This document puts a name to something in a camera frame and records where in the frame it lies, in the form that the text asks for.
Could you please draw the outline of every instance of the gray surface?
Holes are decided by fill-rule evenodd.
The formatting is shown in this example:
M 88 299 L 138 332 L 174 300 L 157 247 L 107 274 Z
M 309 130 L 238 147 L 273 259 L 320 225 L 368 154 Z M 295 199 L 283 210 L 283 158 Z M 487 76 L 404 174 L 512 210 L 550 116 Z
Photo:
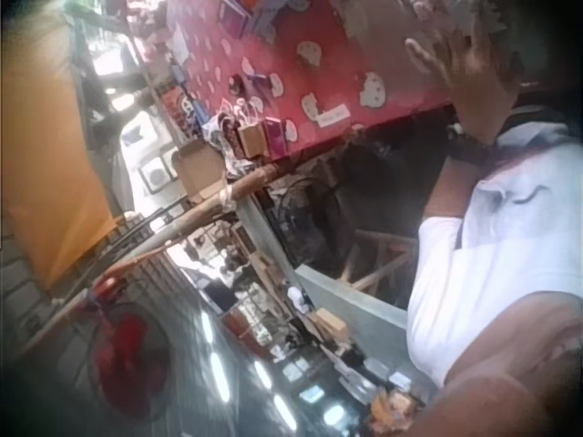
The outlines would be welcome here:
M 409 377 L 422 401 L 429 401 L 436 387 L 413 365 L 406 342 L 407 313 L 372 296 L 352 289 L 302 265 L 296 274 L 317 308 L 325 308 L 342 319 L 351 337 L 367 358 L 375 358 L 391 373 Z
M 280 266 L 285 279 L 295 286 L 300 285 L 293 271 L 293 266 L 273 233 L 269 222 L 255 203 L 253 196 L 240 200 L 237 203 L 236 212 L 255 247 Z

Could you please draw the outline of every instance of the bamboo pole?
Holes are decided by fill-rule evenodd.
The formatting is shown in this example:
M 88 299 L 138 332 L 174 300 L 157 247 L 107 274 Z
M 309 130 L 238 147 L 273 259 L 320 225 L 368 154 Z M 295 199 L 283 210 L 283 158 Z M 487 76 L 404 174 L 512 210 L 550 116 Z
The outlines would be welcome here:
M 249 175 L 232 184 L 231 198 L 235 202 L 246 198 L 254 192 L 266 187 L 278 178 L 292 172 L 304 162 L 321 155 L 330 150 L 333 144 L 326 147 L 316 147 L 301 153 L 299 158 L 283 158 L 277 162 L 270 163 L 258 168 Z M 167 248 L 185 239 L 195 230 L 207 226 L 216 221 L 223 214 L 223 206 L 220 201 L 220 193 L 216 193 L 210 198 L 198 204 L 195 208 L 168 224 L 158 234 L 147 239 L 142 244 L 131 250 L 124 258 L 111 266 L 96 280 L 96 284 L 103 283 L 108 278 L 120 278 L 139 263 L 150 259 Z M 37 332 L 16 354 L 18 361 L 27 356 L 37 347 L 50 332 L 67 321 L 68 316 L 76 310 L 80 310 L 86 303 L 87 291 L 75 296 L 62 310 L 54 316 L 45 327 Z

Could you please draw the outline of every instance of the red tablecloth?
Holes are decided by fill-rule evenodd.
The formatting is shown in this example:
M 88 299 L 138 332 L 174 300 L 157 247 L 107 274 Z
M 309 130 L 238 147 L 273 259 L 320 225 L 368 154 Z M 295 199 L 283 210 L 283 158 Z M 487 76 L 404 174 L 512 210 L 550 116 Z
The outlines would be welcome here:
M 211 115 L 223 98 L 234 103 L 230 76 L 271 77 L 267 99 L 247 89 L 264 116 L 285 120 L 292 153 L 445 102 L 404 51 L 404 38 L 415 30 L 406 21 L 407 1 L 348 0 L 343 16 L 338 5 L 346 3 L 339 0 L 290 0 L 268 32 L 234 39 L 218 21 L 220 0 L 169 0 L 168 24 L 183 35 L 189 87 Z M 328 126 L 315 119 L 337 107 L 350 116 Z

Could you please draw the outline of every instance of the bracelet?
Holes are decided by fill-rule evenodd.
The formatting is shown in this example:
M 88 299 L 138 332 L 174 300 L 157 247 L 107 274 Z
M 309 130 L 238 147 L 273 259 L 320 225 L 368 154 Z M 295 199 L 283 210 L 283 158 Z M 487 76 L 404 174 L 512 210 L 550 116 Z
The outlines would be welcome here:
M 448 156 L 456 161 L 482 167 L 490 157 L 492 147 L 470 137 L 459 123 L 447 127 Z

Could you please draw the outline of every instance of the orange canopy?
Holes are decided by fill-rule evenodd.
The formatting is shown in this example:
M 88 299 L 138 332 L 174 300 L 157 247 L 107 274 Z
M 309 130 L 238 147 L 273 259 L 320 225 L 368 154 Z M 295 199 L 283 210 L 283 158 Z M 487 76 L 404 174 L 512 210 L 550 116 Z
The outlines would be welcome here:
M 6 34 L 3 215 L 48 288 L 115 222 L 87 159 L 64 17 L 45 10 Z

